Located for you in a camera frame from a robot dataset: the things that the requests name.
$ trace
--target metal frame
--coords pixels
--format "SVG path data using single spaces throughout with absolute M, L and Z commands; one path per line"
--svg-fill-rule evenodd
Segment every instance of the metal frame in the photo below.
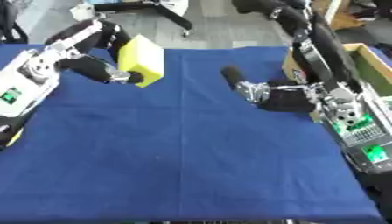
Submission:
M 190 22 L 188 19 L 184 17 L 181 17 L 176 12 L 164 7 L 159 0 L 153 0 L 153 1 L 140 0 L 132 3 L 98 3 L 98 4 L 94 4 L 94 8 L 96 12 L 105 12 L 105 11 L 120 12 L 120 11 L 154 9 L 159 14 L 170 19 L 173 23 L 184 28 L 184 33 L 183 33 L 184 37 L 189 36 L 193 29 L 192 22 Z

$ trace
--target cardboard box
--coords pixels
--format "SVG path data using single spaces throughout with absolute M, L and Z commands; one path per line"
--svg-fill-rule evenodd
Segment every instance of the cardboard box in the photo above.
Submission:
M 392 68 L 372 52 L 364 44 L 348 44 L 344 48 L 350 53 L 358 69 L 360 77 L 370 83 L 380 96 L 392 95 Z M 289 50 L 283 63 L 283 71 L 286 76 L 298 83 L 304 81 L 305 73 L 299 68 Z M 319 118 L 311 113 L 315 122 Z
M 321 15 L 325 15 L 331 4 L 331 0 L 315 0 L 312 7 Z M 358 21 L 354 16 L 347 12 L 350 0 L 342 0 L 340 7 L 331 23 L 331 28 L 335 31 L 346 28 L 359 27 L 365 24 L 363 21 Z

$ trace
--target table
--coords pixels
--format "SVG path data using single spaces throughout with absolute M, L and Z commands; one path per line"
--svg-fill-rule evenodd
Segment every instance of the table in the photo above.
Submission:
M 0 67 L 29 47 L 0 46 Z M 167 50 L 166 77 L 147 88 L 64 72 L 0 153 L 0 222 L 381 222 L 320 125 L 253 108 L 220 76 L 236 65 L 251 81 L 284 77 L 286 51 Z

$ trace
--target chair leg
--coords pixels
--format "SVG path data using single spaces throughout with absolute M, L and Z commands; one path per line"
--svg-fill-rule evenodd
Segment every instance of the chair leg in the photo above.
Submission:
M 177 13 L 168 8 L 164 7 L 163 5 L 158 5 L 155 8 L 158 13 L 164 15 L 166 18 L 169 18 L 173 23 L 181 26 L 185 30 L 185 36 L 187 36 L 190 31 L 193 29 L 193 24 L 188 19 L 181 17 Z

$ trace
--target yellow foam block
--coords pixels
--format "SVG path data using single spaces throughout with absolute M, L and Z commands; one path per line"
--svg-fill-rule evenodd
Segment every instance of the yellow foam block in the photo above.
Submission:
M 139 34 L 120 50 L 118 69 L 142 74 L 144 82 L 136 85 L 145 88 L 165 76 L 165 51 Z

